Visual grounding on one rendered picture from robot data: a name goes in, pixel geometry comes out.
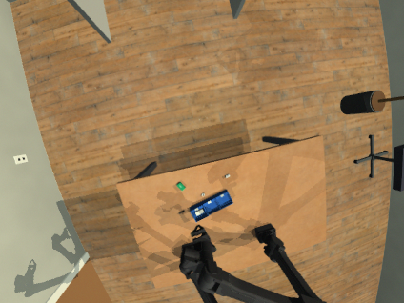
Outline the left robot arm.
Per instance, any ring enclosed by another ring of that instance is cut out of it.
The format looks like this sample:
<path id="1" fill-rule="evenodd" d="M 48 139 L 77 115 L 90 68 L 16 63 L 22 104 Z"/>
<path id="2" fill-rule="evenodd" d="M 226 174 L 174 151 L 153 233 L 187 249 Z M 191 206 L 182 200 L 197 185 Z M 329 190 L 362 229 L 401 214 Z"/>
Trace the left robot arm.
<path id="1" fill-rule="evenodd" d="M 193 244 L 191 244 L 189 246 L 185 246 L 185 247 L 193 249 Z M 198 290 L 204 303 L 218 303 L 213 294 L 206 293 L 198 287 L 197 280 L 199 278 L 199 273 L 194 273 L 194 272 L 192 272 L 192 270 L 189 270 L 189 269 L 185 270 L 185 268 L 181 266 L 181 263 L 179 264 L 179 269 L 186 276 L 187 279 L 192 280 L 193 284 L 195 285 L 196 289 Z M 190 276 L 189 276 L 189 274 L 190 274 Z"/>

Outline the small green block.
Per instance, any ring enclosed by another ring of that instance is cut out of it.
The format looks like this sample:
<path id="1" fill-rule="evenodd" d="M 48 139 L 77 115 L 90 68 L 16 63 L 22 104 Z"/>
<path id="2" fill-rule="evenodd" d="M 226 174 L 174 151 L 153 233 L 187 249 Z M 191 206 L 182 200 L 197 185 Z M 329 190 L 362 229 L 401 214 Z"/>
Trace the small green block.
<path id="1" fill-rule="evenodd" d="M 178 187 L 181 191 L 184 191 L 184 189 L 186 189 L 186 187 L 185 187 L 181 182 L 179 182 L 179 183 L 177 184 L 177 187 Z"/>

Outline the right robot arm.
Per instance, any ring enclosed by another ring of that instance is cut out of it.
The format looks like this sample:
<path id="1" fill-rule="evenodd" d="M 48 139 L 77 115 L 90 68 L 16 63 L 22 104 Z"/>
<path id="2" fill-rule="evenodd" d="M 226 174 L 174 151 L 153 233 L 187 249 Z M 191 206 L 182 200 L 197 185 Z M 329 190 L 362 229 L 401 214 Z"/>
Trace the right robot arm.
<path id="1" fill-rule="evenodd" d="M 267 243 L 267 246 L 263 248 L 264 254 L 272 262 L 278 263 L 299 298 L 274 293 L 223 271 L 222 268 L 217 267 L 212 252 L 201 252 L 201 241 L 193 245 L 194 249 L 184 247 L 180 257 L 181 266 L 194 273 L 200 273 L 197 283 L 204 292 L 231 297 L 244 303 L 327 303 L 313 292 L 286 255 L 283 241 L 276 237 L 275 227 L 257 234 L 260 244 L 264 243 L 263 241 Z"/>

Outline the blue rack of bins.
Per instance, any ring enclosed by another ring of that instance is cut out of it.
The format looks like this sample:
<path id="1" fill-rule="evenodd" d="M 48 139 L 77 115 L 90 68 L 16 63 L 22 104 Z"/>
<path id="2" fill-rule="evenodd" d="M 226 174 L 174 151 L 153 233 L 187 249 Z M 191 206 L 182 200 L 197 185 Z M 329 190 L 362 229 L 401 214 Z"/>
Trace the blue rack of bins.
<path id="1" fill-rule="evenodd" d="M 198 222 L 198 221 L 208 217 L 209 215 L 211 215 L 215 212 L 218 212 L 218 211 L 222 210 L 223 208 L 231 205 L 232 203 L 233 202 L 231 200 L 231 197 L 230 197 L 228 191 L 224 190 L 224 191 L 190 207 L 190 213 L 192 213 L 192 217 L 194 218 L 195 222 Z M 203 209 L 204 213 L 196 215 L 195 211 L 197 211 L 201 208 Z"/>

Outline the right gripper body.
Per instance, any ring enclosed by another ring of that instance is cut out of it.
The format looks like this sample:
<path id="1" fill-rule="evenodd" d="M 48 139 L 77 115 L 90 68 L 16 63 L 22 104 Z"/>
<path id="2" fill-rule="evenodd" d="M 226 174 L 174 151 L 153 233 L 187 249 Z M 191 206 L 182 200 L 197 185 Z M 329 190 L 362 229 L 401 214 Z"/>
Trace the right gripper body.
<path id="1" fill-rule="evenodd" d="M 209 238 L 208 234 L 206 233 L 205 229 L 202 228 L 196 232 L 194 232 L 194 234 L 196 236 L 198 236 L 199 234 L 202 234 L 200 237 L 198 238 L 194 238 L 192 240 L 193 244 L 196 244 L 198 242 L 201 241 L 202 244 L 202 251 L 200 253 L 202 253 L 203 251 L 210 251 L 212 253 L 215 253 L 215 248 L 211 243 L 211 239 Z M 211 250 L 212 249 L 212 250 Z"/>

